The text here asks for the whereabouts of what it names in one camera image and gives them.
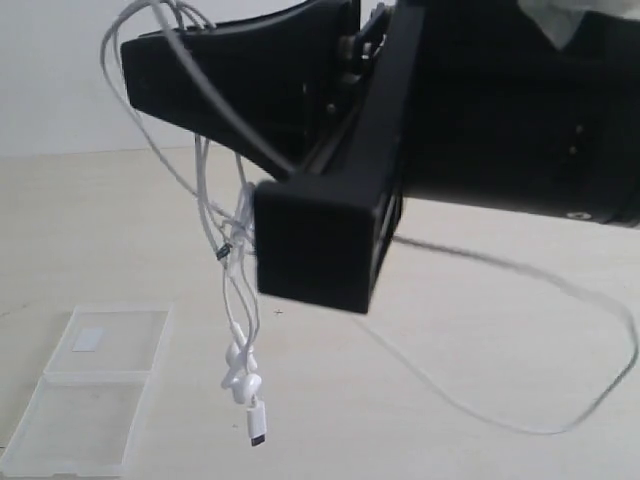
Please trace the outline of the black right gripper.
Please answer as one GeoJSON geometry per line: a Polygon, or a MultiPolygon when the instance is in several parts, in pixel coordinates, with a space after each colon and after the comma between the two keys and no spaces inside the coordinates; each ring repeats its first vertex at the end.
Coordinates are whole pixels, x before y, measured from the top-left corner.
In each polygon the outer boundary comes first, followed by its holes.
{"type": "Polygon", "coordinates": [[[355,123],[299,188],[333,216],[423,198],[639,224],[639,22],[555,46],[517,1],[401,1],[355,123]]]}

